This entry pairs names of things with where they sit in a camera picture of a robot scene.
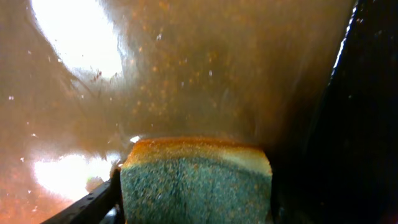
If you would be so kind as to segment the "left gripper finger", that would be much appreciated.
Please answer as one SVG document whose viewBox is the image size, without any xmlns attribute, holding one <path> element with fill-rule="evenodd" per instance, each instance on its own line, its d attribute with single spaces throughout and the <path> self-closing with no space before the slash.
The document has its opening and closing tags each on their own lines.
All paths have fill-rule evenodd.
<svg viewBox="0 0 398 224">
<path fill-rule="evenodd" d="M 42 223 L 124 223 L 120 174 L 120 169 L 115 169 L 109 180 Z"/>
</svg>

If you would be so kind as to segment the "green yellow sponge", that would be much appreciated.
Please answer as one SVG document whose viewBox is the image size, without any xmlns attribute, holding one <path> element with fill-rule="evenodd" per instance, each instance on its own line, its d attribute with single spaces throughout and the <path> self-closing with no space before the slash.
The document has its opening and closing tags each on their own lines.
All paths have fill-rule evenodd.
<svg viewBox="0 0 398 224">
<path fill-rule="evenodd" d="M 127 223 L 265 223 L 271 209 L 264 151 L 233 141 L 140 140 L 120 181 Z"/>
</svg>

